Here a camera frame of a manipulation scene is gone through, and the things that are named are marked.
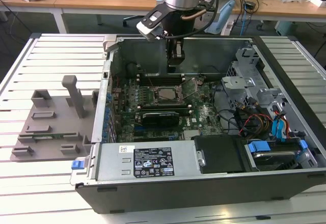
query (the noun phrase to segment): metal grating table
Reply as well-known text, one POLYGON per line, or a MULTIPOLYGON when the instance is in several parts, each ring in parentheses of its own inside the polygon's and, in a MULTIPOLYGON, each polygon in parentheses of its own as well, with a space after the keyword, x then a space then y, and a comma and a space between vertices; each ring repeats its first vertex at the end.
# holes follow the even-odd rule
MULTIPOLYGON (((297 41, 287 37, 262 37, 293 84, 326 126, 326 72, 297 41)), ((270 71, 264 69, 274 87, 270 71)))
MULTIPOLYGON (((103 38, 104 35, 43 34, 28 41, 0 85, 0 160, 9 160, 32 106, 34 89, 47 88, 52 96, 67 95, 61 86, 65 74, 77 76, 82 94, 99 88, 103 38)), ((0 223, 5 224, 298 224, 326 220, 326 185, 310 188, 286 201, 98 215, 70 185, 71 161, 8 161, 0 166, 0 223), (258 215, 270 216, 271 220, 256 220, 258 215)))

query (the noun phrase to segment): blue cable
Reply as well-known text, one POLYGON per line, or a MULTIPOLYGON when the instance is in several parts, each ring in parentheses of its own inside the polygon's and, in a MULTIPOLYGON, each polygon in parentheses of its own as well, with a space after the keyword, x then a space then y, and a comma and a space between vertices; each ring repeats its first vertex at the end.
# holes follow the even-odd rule
POLYGON ((243 23, 242 23, 242 28, 241 28, 241 32, 240 32, 240 36, 242 35, 242 32, 243 32, 243 27, 245 26, 245 21, 246 21, 246 12, 247 12, 247 8, 246 8, 246 5, 244 5, 244 21, 243 21, 243 23))

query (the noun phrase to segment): black device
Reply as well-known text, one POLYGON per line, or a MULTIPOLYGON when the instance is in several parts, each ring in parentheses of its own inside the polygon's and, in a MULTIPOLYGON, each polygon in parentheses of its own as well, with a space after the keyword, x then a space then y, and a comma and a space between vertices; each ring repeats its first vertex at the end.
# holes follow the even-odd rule
POLYGON ((254 10, 256 7, 256 4, 250 1, 246 1, 243 5, 247 10, 254 10))

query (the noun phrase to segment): warning label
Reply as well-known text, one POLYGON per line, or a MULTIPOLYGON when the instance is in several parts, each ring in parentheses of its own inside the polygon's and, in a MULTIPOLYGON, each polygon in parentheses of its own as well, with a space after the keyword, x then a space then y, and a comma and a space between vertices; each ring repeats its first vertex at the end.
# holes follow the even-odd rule
POLYGON ((174 176, 171 148, 134 149, 133 158, 136 178, 174 176))

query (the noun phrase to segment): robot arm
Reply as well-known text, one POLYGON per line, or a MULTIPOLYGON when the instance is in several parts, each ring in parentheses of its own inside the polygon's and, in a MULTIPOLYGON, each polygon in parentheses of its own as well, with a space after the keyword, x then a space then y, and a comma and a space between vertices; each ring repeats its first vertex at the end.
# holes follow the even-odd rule
POLYGON ((218 1, 211 0, 164 0, 137 24, 139 32, 148 40, 166 39, 168 68, 178 66, 184 60, 183 38, 205 30, 214 21, 218 1), (211 21, 193 32, 195 19, 212 11, 211 21))

